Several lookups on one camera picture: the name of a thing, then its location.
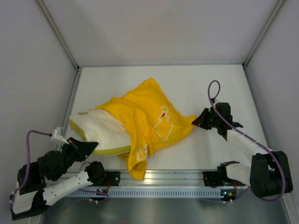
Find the metal corner post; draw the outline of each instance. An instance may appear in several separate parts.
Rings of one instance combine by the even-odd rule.
[[[73,56],[73,54],[71,53],[68,45],[66,44],[66,41],[64,40],[64,37],[62,36],[60,30],[58,29],[55,21],[53,20],[49,10],[47,9],[45,3],[43,0],[35,0],[37,6],[39,7],[39,9],[41,10],[42,14],[44,15],[45,19],[47,20],[48,24],[50,25],[53,33],[55,34],[55,36],[57,37],[60,45],[62,46],[62,48],[64,49],[65,53],[67,54],[70,62],[72,63],[73,67],[76,70],[79,70],[79,66]]]
[[[267,35],[270,26],[272,25],[273,21],[275,20],[276,16],[278,15],[278,13],[280,12],[283,4],[286,2],[286,0],[279,0],[278,3],[276,4],[276,6],[274,7],[272,13],[270,14],[266,24],[264,25],[261,33],[258,35],[254,45],[252,46],[250,52],[248,53],[244,63],[243,63],[243,67],[246,68],[247,65],[249,64],[250,60],[252,59],[252,56],[255,54],[257,48],[260,46],[261,42],[263,41],[263,39],[265,38],[265,36]]]

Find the white plastic part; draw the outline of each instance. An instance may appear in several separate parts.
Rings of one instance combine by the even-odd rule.
[[[13,212],[14,214],[20,214],[25,211],[29,211],[32,206],[33,198],[37,191],[33,191],[24,195],[20,195],[20,191],[15,194]]]
[[[43,198],[47,201],[46,205],[53,205],[59,199],[67,196],[73,191],[80,188],[93,185],[92,182],[88,181],[88,173],[84,170],[78,173],[76,176],[52,187],[44,189]]]
[[[58,145],[69,144],[67,140],[61,135],[63,127],[57,127],[52,134],[51,141],[55,142]]]
[[[233,163],[226,166],[226,173],[229,179],[237,180],[250,186],[250,167],[240,163]]]
[[[267,152],[264,149],[259,147],[254,142],[250,141],[245,136],[236,132],[235,130],[228,130],[227,140],[228,142],[237,146],[239,150],[246,156],[249,162],[251,162],[252,156],[257,153],[267,154]]]

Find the pillow with yellow trim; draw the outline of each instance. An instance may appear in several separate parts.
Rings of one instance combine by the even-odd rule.
[[[69,117],[69,123],[84,141],[99,143],[93,151],[96,155],[117,155],[131,149],[123,124],[107,111],[79,112]]]

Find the gray wall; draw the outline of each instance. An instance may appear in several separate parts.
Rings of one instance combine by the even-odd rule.
[[[0,30],[0,223],[8,224],[26,132],[52,132],[61,123],[75,70],[33,0],[1,1]],[[53,147],[45,136],[30,143],[33,161]]]
[[[242,63],[278,0],[45,0],[80,65]]]
[[[287,153],[299,196],[299,1],[288,0],[248,66],[274,150]]]

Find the cloth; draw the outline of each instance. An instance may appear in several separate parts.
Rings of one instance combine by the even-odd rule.
[[[187,137],[197,116],[182,116],[167,99],[159,84],[149,78],[121,98],[112,98],[96,110],[105,110],[123,123],[131,138],[131,151],[119,155],[128,161],[132,178],[144,179],[146,160],[156,151]]]

